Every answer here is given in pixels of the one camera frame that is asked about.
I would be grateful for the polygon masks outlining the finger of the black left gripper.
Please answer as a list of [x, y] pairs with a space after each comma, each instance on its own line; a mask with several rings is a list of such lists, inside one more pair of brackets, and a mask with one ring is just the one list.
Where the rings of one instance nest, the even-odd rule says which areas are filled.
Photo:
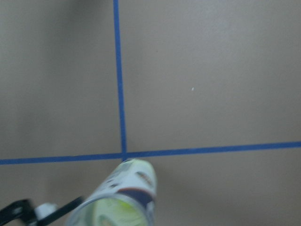
[[34, 207], [30, 199], [15, 201], [0, 210], [2, 226], [14, 220], [20, 220], [24, 226], [48, 226], [66, 214], [70, 213], [83, 202], [80, 196], [62, 207], [55, 203], [44, 203]]

